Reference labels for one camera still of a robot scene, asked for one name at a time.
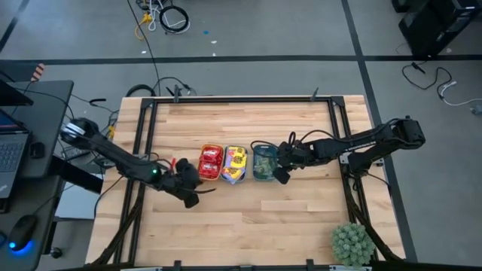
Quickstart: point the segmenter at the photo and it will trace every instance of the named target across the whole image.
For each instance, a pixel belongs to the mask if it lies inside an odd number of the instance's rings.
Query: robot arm
[[[99,132],[99,127],[91,120],[79,118],[65,126],[60,136],[64,142],[76,148],[95,151],[115,163],[123,176],[148,185],[149,187],[184,200],[185,207],[191,208],[199,202],[195,191],[201,184],[197,170],[186,159],[180,159],[174,174],[168,167],[157,161],[142,160],[119,148]]]
[[[371,164],[398,149],[411,150],[420,148],[425,143],[425,136],[418,121],[393,119],[368,131],[360,132],[344,139],[317,139],[311,142],[295,140],[290,135],[290,142],[283,142],[278,147],[278,164],[273,175],[282,184],[288,183],[293,169],[305,166],[321,166],[348,154],[349,171],[352,175],[363,175]],[[354,152],[370,147],[365,152]]]

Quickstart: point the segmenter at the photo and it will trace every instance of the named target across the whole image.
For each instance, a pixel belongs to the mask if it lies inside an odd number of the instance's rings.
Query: green plant
[[[358,224],[340,225],[331,233],[334,258],[344,266],[362,267],[370,262],[375,244]]]

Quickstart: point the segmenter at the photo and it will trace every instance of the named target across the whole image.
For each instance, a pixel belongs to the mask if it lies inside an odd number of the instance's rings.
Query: wooden tabletop
[[[371,128],[363,96],[345,96],[352,133]],[[124,98],[114,143],[133,149],[140,98]],[[141,150],[144,150],[150,112],[146,114]],[[339,126],[341,117],[337,116]],[[321,102],[161,104],[157,109],[152,151],[171,160],[188,158],[197,165],[206,143],[241,145],[264,140],[279,144],[291,131],[298,138],[313,129],[332,132],[328,106]],[[324,138],[315,133],[307,140]],[[302,265],[333,264],[330,232],[348,222],[338,162],[291,172],[287,185],[259,182],[252,177],[252,157],[242,184],[214,181],[198,189],[216,187],[200,195],[200,203],[185,209],[167,193],[145,193],[137,266]],[[371,173],[385,178],[381,168]],[[109,170],[102,190],[119,175]],[[375,230],[387,245],[404,257],[401,238],[387,186],[363,177],[365,196]],[[126,182],[112,188],[99,203],[87,262],[95,260],[118,229]],[[130,233],[127,234],[124,257]]]

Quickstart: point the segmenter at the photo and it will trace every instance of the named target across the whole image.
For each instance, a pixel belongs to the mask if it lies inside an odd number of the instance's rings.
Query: concrete floor
[[[348,0],[362,53],[407,55],[398,30],[400,14],[389,0]],[[175,0],[192,19],[183,35],[149,32],[156,57],[176,56],[354,56],[342,0]],[[18,9],[18,1],[0,2],[0,33]],[[138,17],[139,9],[134,5]],[[5,48],[5,59],[130,59],[148,58],[138,41],[126,2],[115,0],[30,0]],[[473,22],[444,54],[482,54],[482,22]],[[418,90],[401,75],[409,62],[366,62],[382,120],[406,114],[420,121],[427,143],[417,151],[393,155],[395,172],[419,262],[482,266],[482,183],[480,134],[482,118],[470,105],[445,105],[435,89]],[[458,84],[450,101],[482,97],[481,61],[429,62],[426,76],[407,71],[414,81],[428,84],[438,66],[448,69]],[[364,81],[356,61],[187,62],[157,64],[160,76],[176,76],[200,95],[363,94]],[[73,80],[74,94],[106,98],[118,108],[135,84],[152,85],[152,64],[48,65],[42,80]],[[71,99],[76,117],[100,126],[108,112]],[[89,223],[59,225],[74,235],[63,260],[44,260],[41,268],[59,269],[84,262]],[[59,246],[63,238],[57,238]]]

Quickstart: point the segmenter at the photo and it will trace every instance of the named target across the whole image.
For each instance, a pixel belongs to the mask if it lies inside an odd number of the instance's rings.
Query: laptop keyboard
[[[17,170],[22,155],[23,143],[0,143],[0,172]]]

